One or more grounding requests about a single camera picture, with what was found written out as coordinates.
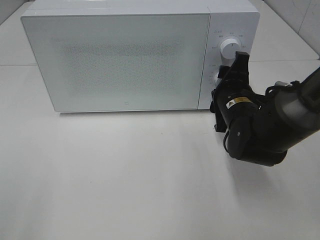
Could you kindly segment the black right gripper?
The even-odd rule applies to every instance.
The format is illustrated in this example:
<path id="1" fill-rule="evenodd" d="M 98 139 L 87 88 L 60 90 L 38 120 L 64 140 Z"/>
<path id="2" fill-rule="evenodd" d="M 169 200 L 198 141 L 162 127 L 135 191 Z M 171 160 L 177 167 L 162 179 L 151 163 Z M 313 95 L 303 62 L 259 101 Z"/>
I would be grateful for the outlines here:
<path id="1" fill-rule="evenodd" d="M 218 133 L 225 133 L 236 124 L 252 129 L 253 116 L 260 103 L 249 84 L 249 59 L 247 52 L 236 51 L 231 66 L 219 66 L 217 87 L 211 92 L 210 105 L 210 111 L 215 114 L 214 129 Z"/>

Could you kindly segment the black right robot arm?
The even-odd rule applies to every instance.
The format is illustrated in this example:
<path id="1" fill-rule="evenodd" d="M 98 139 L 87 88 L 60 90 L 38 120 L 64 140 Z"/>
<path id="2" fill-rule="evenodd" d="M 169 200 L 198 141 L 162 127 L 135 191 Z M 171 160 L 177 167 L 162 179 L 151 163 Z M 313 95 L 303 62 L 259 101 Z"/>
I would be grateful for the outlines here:
<path id="1" fill-rule="evenodd" d="M 249 83 L 249 58 L 238 51 L 232 65 L 220 66 L 210 111 L 231 158 L 272 167 L 291 147 L 319 131 L 320 72 L 302 82 L 278 81 L 258 94 Z"/>

